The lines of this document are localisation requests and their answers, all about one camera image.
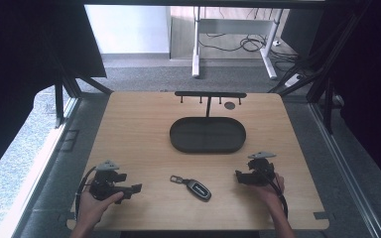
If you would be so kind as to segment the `person's right hand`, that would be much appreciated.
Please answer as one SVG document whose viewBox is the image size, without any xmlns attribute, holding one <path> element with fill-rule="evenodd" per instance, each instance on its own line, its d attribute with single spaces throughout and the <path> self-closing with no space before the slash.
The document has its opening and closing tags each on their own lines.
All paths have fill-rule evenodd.
<svg viewBox="0 0 381 238">
<path fill-rule="evenodd" d="M 285 190 L 284 178 L 279 174 L 273 180 L 274 185 L 279 189 L 280 193 Z M 257 194 L 259 199 L 264 202 L 269 208 L 281 208 L 282 202 L 279 194 L 274 190 L 272 185 L 257 186 L 251 185 L 250 188 Z"/>
</svg>

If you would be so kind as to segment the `person's left hand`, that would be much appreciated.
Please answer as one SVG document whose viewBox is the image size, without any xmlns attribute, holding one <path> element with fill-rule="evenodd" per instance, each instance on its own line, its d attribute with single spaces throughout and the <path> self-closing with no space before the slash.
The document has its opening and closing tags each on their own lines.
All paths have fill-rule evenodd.
<svg viewBox="0 0 381 238">
<path fill-rule="evenodd" d="M 95 199 L 89 191 L 84 191 L 80 197 L 76 229 L 92 230 L 100 221 L 106 209 L 123 197 L 123 192 L 117 192 L 104 200 Z"/>
</svg>

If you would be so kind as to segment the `white power strip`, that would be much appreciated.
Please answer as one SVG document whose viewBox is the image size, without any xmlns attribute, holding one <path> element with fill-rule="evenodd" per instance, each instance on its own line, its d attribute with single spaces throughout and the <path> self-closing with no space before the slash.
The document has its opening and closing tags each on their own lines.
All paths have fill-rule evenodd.
<svg viewBox="0 0 381 238">
<path fill-rule="evenodd" d="M 293 86 L 294 84 L 296 84 L 297 82 L 299 82 L 303 78 L 304 77 L 301 74 L 296 73 L 290 79 L 288 79 L 285 82 L 285 86 L 286 87 L 291 87 L 291 86 Z"/>
</svg>

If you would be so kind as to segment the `white desk frame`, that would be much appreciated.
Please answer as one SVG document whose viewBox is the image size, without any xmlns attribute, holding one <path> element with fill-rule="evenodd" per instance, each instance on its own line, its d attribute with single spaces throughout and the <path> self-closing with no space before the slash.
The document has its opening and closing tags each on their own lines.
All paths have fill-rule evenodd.
<svg viewBox="0 0 381 238">
<path fill-rule="evenodd" d="M 262 61 L 271 79 L 277 78 L 277 73 L 269 58 L 273 42 L 280 25 L 284 10 L 278 9 L 273 20 L 237 20 L 237 19 L 205 19 L 200 16 L 200 8 L 193 8 L 194 38 L 191 58 L 191 74 L 199 77 L 201 34 L 225 35 L 260 35 L 266 38 L 266 44 L 259 50 Z"/>
</svg>

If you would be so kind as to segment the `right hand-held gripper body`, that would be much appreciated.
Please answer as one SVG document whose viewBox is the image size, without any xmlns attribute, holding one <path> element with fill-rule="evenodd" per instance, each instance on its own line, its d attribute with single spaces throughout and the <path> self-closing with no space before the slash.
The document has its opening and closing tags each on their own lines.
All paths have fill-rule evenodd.
<svg viewBox="0 0 381 238">
<path fill-rule="evenodd" d="M 259 152 L 248 157 L 248 168 L 252 170 L 251 184 L 267 185 L 275 178 L 275 168 L 268 158 L 275 157 L 275 154 Z"/>
</svg>

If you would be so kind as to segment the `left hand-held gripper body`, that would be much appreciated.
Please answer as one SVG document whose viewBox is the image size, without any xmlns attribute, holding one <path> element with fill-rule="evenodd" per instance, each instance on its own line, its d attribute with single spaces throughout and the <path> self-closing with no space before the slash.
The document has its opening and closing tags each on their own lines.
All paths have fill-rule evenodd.
<svg viewBox="0 0 381 238">
<path fill-rule="evenodd" d="M 111 161 L 105 161 L 95 168 L 95 175 L 89 191 L 97 200 L 104 200 L 116 193 L 115 184 L 119 182 L 119 167 Z"/>
</svg>

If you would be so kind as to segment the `black metal stand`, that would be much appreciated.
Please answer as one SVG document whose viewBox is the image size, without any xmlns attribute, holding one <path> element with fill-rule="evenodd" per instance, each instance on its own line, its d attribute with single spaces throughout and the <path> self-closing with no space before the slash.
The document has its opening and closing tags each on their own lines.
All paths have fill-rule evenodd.
<svg viewBox="0 0 381 238">
<path fill-rule="evenodd" d="M 324 0 L 321 9 L 326 14 L 336 14 L 335 27 L 328 31 L 328 36 L 321 41 L 321 45 L 310 56 L 297 61 L 280 79 L 278 84 L 269 90 L 269 93 L 278 93 L 284 97 L 312 83 L 313 85 L 306 95 L 306 99 L 308 103 L 317 103 L 324 96 L 322 123 L 329 132 L 332 132 L 330 124 L 333 96 L 331 69 L 371 1 Z M 284 88 L 284 84 L 290 77 L 302 68 L 313 68 L 314 71 L 294 85 Z"/>
<path fill-rule="evenodd" d="M 63 66 L 60 66 L 57 69 L 57 78 L 55 81 L 55 104 L 56 104 L 56 127 L 59 128 L 65 121 L 64 116 L 64 91 L 70 97 L 79 98 L 82 93 L 79 88 L 77 79 L 81 79 L 85 83 L 96 88 L 100 92 L 110 95 L 112 90 L 104 86 L 100 82 L 97 82 L 91 76 L 86 76 L 81 74 L 73 69 L 65 69 Z"/>
</svg>

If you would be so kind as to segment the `aluminium rail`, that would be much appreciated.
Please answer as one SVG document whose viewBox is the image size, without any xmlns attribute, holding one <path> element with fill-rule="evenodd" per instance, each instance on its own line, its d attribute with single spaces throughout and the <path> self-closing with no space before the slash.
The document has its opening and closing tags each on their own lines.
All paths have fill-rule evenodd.
<svg viewBox="0 0 381 238">
<path fill-rule="evenodd" d="M 315 122 L 324 138 L 324 141 L 331 153 L 331 156 L 336 163 L 336 166 L 341 173 L 347 189 L 357 207 L 357 210 L 362 217 L 366 228 L 368 229 L 372 238 L 381 238 L 381 222 L 379 221 L 376 212 L 372 208 L 368 198 L 363 192 L 358 180 L 356 179 L 353 171 L 351 170 L 343 152 L 337 144 L 334 136 L 325 128 L 322 119 L 323 116 L 319 107 L 315 104 L 309 104 L 310 110 L 313 113 Z"/>
</svg>

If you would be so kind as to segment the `dark floor bracket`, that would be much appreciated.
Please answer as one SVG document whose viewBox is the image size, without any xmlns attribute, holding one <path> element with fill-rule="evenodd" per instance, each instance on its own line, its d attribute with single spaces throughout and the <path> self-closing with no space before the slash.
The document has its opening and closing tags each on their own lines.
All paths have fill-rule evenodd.
<svg viewBox="0 0 381 238">
<path fill-rule="evenodd" d="M 74 149 L 78 138 L 79 131 L 78 130 L 67 130 L 63 134 L 63 142 L 60 147 L 61 152 L 71 152 Z"/>
</svg>

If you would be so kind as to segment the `white rail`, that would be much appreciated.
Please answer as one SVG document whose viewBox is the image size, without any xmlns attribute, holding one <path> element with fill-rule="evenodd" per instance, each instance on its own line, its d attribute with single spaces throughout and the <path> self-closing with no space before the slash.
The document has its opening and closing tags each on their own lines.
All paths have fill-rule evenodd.
<svg viewBox="0 0 381 238">
<path fill-rule="evenodd" d="M 0 238 L 12 238 L 64 132 L 44 96 L 0 161 Z"/>
</svg>

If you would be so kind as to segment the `black car key fob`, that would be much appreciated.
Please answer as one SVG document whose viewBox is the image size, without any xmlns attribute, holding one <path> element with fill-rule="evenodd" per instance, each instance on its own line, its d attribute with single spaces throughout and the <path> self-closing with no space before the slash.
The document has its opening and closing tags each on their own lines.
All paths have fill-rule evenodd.
<svg viewBox="0 0 381 238">
<path fill-rule="evenodd" d="M 171 176 L 170 181 L 174 183 L 184 184 L 187 190 L 201 201 L 208 202 L 212 197 L 210 190 L 196 179 Z"/>
</svg>

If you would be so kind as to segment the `dark curtain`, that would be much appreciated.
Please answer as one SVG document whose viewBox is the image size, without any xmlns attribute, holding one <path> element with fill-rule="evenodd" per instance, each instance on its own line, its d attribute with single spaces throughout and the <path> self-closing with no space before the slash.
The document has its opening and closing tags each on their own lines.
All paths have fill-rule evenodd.
<svg viewBox="0 0 381 238">
<path fill-rule="evenodd" d="M 347 127 L 381 170 L 381 0 L 371 0 L 332 68 Z"/>
<path fill-rule="evenodd" d="M 36 94 L 65 75 L 106 75 L 85 7 L 68 0 L 0 0 L 0 160 Z"/>
</svg>

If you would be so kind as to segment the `black key rack with tray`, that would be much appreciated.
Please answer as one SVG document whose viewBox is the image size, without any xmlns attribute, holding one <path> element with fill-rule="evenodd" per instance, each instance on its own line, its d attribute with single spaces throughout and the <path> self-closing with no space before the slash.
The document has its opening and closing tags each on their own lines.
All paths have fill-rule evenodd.
<svg viewBox="0 0 381 238">
<path fill-rule="evenodd" d="M 223 98 L 237 98 L 241 103 L 247 94 L 242 92 L 176 91 L 175 96 L 184 102 L 186 96 L 205 97 L 206 110 L 203 117 L 184 117 L 178 119 L 170 129 L 172 146 L 180 152 L 191 154 L 227 154 L 240 150 L 246 141 L 246 129 L 236 119 L 230 117 L 211 117 L 210 108 L 213 97 L 222 103 Z"/>
</svg>

